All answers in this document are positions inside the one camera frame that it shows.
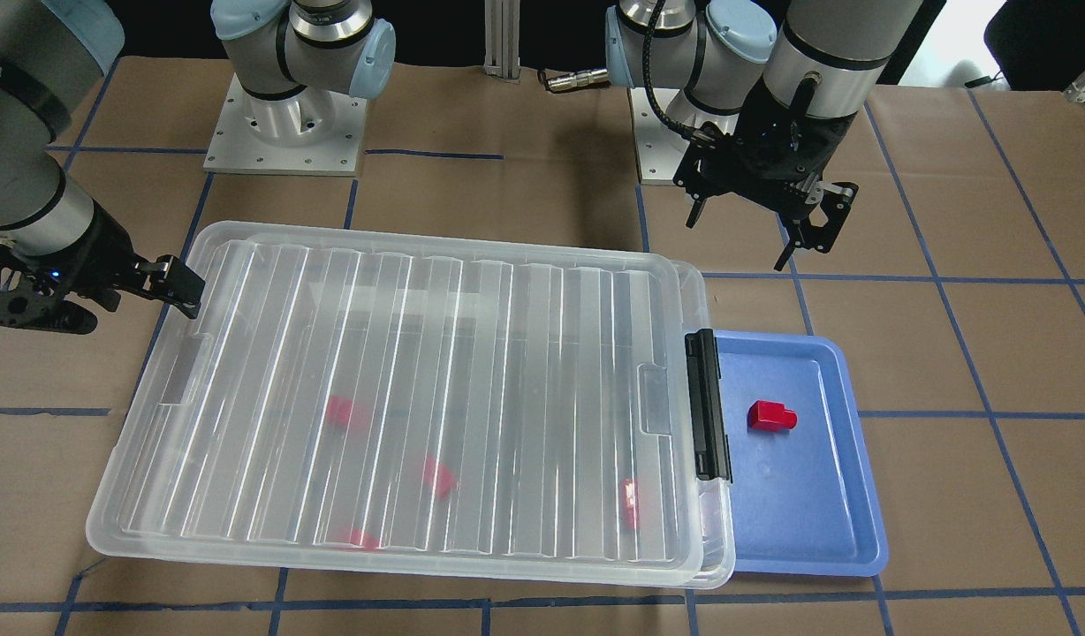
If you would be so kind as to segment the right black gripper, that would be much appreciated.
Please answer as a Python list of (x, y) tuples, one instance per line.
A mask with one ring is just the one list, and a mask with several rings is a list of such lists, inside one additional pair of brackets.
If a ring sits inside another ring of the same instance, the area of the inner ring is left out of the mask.
[(171, 254), (146, 260), (135, 253), (129, 233), (95, 206), (82, 238), (47, 256), (26, 256), (0, 243), (0, 327), (87, 335), (94, 313), (69, 300), (94, 301), (118, 310), (122, 293), (155, 300), (195, 321), (206, 282)]

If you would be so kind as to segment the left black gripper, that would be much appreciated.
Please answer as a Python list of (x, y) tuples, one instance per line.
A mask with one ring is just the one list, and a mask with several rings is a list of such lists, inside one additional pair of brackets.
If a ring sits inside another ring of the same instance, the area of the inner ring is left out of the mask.
[(746, 94), (733, 132), (713, 122), (684, 126), (687, 151), (673, 181), (687, 190), (687, 228), (695, 228), (709, 198), (735, 193), (776, 212), (786, 245), (774, 269), (781, 271), (794, 251), (827, 254), (848, 220), (859, 193), (854, 182), (820, 180), (837, 148), (837, 130), (808, 114), (817, 85), (799, 85), (784, 105), (765, 85)]

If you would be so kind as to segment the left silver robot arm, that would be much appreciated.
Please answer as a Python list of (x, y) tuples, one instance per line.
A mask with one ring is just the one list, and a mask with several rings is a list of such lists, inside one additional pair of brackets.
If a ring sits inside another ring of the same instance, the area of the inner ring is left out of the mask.
[(753, 1), (617, 1), (602, 69), (554, 77), (553, 93), (608, 82), (644, 92), (682, 141), (672, 183), (691, 198), (736, 194), (786, 228), (775, 270), (797, 250), (826, 254), (859, 188), (824, 173), (921, 10), (918, 1), (793, 1), (777, 23)]

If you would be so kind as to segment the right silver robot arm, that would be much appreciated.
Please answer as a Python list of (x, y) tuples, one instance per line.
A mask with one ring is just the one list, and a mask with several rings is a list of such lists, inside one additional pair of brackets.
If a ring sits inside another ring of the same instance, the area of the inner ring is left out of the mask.
[(74, 298), (114, 313), (123, 293), (197, 317), (203, 279), (139, 256), (47, 152), (123, 44), (103, 1), (0, 1), (0, 327), (86, 335), (97, 318)]

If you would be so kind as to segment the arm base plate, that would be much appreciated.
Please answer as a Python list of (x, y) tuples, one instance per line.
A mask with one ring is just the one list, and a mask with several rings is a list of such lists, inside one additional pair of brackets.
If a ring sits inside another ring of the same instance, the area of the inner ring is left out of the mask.
[(365, 98), (317, 88), (264, 101), (245, 92), (234, 76), (203, 168), (239, 176), (356, 177), (369, 105)]
[[(684, 90), (656, 88), (653, 96), (672, 120), (695, 126), (695, 106), (689, 103)], [(673, 176), (679, 168), (688, 142), (658, 119), (644, 89), (630, 88), (628, 97), (640, 182), (644, 186), (673, 186)]]

